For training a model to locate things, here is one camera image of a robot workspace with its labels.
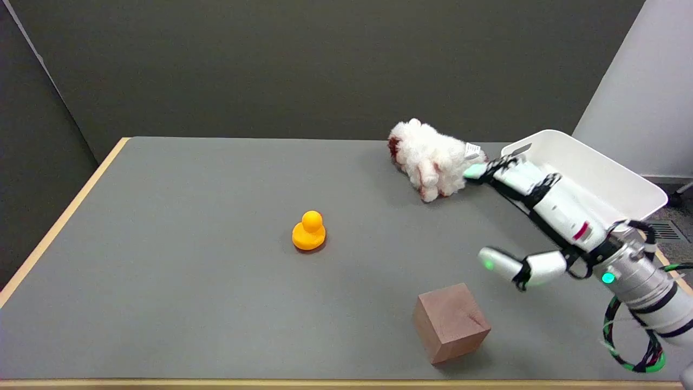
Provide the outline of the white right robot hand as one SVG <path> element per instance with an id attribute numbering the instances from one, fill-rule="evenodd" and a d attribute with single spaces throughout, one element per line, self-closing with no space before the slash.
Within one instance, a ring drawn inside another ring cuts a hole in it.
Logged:
<path id="1" fill-rule="evenodd" d="M 506 155 L 471 165 L 463 176 L 471 183 L 491 186 L 557 245 L 556 250 L 523 258 L 491 246 L 478 252 L 486 269 L 512 281 L 520 291 L 560 277 L 579 259 L 592 270 L 625 246 L 571 193 L 559 187 L 560 173 L 542 173 L 523 157 Z"/>

